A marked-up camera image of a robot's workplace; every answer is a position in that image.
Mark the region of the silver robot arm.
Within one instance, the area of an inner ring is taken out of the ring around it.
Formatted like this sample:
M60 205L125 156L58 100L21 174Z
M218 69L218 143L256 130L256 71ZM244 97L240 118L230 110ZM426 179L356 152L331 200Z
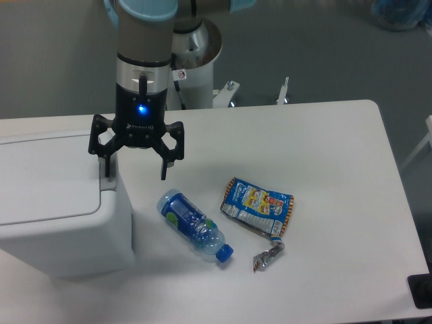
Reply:
M234 13L252 1L106 1L116 23L115 117L96 115L88 151L111 175L123 147L152 148L162 170L184 158L184 126L166 124L167 109L211 108L213 64L221 33L209 14Z

